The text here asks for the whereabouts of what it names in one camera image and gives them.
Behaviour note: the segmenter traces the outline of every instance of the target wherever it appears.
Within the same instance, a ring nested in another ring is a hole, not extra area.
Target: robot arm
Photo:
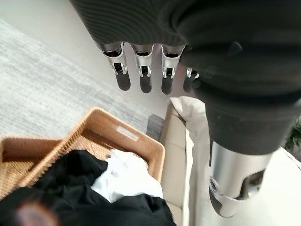
[[[162,44],[162,91],[179,61],[185,91],[206,104],[214,141],[210,198],[233,216],[258,192],[271,154],[301,112],[301,3],[295,0],[71,0],[130,88],[123,42],[131,43],[141,90],[151,90],[151,55]]]

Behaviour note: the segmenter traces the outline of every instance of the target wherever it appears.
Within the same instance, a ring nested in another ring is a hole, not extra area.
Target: black garment
[[[166,202],[146,194],[109,203],[90,186],[107,169],[87,151],[61,157],[33,186],[19,188],[0,201],[0,226],[16,226],[16,210],[24,203],[40,203],[61,226],[174,226]]]

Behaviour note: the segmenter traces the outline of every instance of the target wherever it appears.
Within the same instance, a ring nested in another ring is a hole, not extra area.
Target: wicker basket
[[[165,157],[163,145],[106,111],[93,108],[69,136],[36,164],[17,185],[33,185],[60,156],[72,149],[86,149],[98,159],[105,160],[112,148],[142,157],[148,164],[148,173],[161,181]]]
[[[0,199],[60,143],[60,139],[5,137],[0,141]]]

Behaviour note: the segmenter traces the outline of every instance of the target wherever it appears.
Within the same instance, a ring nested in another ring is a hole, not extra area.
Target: rug
[[[64,137],[94,106],[160,137],[162,118],[0,19],[1,137]]]

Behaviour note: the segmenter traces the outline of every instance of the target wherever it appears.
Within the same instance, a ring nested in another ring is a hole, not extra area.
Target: beige sofa
[[[161,185],[163,196],[173,214],[174,222],[182,226],[183,198],[186,171],[186,125],[170,103],[167,109],[160,142],[165,147],[165,162]]]

